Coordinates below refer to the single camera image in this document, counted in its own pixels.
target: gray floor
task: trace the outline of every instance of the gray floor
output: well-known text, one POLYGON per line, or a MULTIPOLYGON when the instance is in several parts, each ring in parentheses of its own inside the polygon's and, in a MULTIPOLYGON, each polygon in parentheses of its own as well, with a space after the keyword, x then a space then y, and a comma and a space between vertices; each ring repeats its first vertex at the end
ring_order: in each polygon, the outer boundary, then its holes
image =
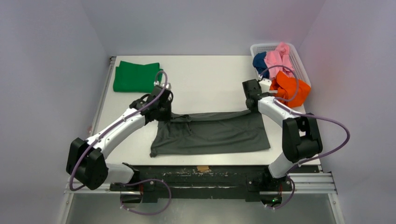
MULTIPOLYGON (((153 212, 164 206, 140 204, 136 210, 153 212)), ((243 200, 173 199, 169 208, 156 216, 140 216, 120 209, 119 195, 77 194, 71 205, 68 224, 334 224, 329 198, 322 195, 294 195, 289 204, 275 212, 261 203, 243 200)))

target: blue cloth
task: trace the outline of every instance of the blue cloth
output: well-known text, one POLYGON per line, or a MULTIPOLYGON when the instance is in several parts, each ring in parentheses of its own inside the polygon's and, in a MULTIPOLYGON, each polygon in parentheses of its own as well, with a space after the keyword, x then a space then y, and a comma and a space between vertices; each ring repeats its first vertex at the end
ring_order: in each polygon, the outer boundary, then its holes
MULTIPOLYGON (((256 68, 257 72, 259 74, 261 74, 264 70, 267 69, 267 65, 264 62, 264 58, 265 56, 267 56, 266 52, 262 52, 257 54, 254 58, 253 58, 253 67, 256 68)), ((262 78, 269 78, 269 71, 266 71, 262 78)))

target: white wall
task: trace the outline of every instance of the white wall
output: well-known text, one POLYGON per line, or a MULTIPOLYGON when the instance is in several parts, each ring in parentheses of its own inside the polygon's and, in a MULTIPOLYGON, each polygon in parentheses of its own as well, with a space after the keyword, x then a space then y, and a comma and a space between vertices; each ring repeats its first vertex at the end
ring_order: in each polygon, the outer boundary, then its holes
POLYGON ((3 0, 0 21, 0 223, 54 223, 108 57, 78 0, 3 0))
POLYGON ((81 0, 110 55, 250 55, 298 47, 325 0, 81 0))
MULTIPOLYGON (((351 131, 322 160, 348 224, 396 223, 395 12, 394 0, 327 0, 299 48, 313 86, 306 107, 351 131)), ((325 150, 345 137, 320 125, 325 150)))

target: metal frame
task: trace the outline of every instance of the metal frame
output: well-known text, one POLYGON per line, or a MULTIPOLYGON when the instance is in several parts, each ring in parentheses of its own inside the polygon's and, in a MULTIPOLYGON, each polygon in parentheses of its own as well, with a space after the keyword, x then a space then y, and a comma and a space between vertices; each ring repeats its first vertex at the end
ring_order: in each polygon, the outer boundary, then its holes
MULTIPOLYGON (((116 57, 110 57, 109 69, 107 71, 106 82, 102 90, 102 95, 99 100, 99 106, 96 110, 95 116, 93 118, 92 129, 90 135, 96 132, 98 121, 101 115, 102 107, 106 98, 107 89, 110 83, 110 78, 113 72, 116 57)), ((339 201, 337 197, 337 190, 334 184, 334 180, 331 173, 321 172, 322 167, 318 166, 320 173, 294 173, 290 174, 296 185, 296 194, 328 194, 329 201, 331 203, 331 209, 334 214, 334 218, 337 224, 345 224, 344 217, 339 206, 339 201)), ((110 191, 109 184, 103 184, 96 190, 89 190, 87 188, 82 188, 79 191, 73 192, 68 188, 66 184, 64 191, 64 199, 61 204, 60 213, 58 216, 57 223, 66 224, 69 215, 70 207, 73 201, 74 194, 120 194, 118 191, 110 191)), ((139 195, 138 191, 123 191, 125 195, 139 195)), ((277 192, 260 192, 260 195, 272 195, 277 192)))

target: pink cloth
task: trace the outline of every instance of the pink cloth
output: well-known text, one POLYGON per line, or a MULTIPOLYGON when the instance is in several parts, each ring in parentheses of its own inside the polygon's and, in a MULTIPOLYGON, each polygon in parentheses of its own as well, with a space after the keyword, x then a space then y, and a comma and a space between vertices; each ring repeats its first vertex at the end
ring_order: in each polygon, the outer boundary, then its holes
MULTIPOLYGON (((291 61, 289 58, 289 53, 290 53, 290 47, 286 43, 281 42, 275 48, 274 51, 267 52, 267 55, 264 58, 264 62, 268 68, 273 65, 280 64, 280 65, 287 66, 294 71, 293 65, 291 64, 291 61)), ((269 70, 269 78, 271 80, 273 80, 279 71, 284 72, 287 77, 294 77, 293 73, 291 73, 289 70, 282 68, 282 67, 275 67, 275 68, 271 68, 269 70)))

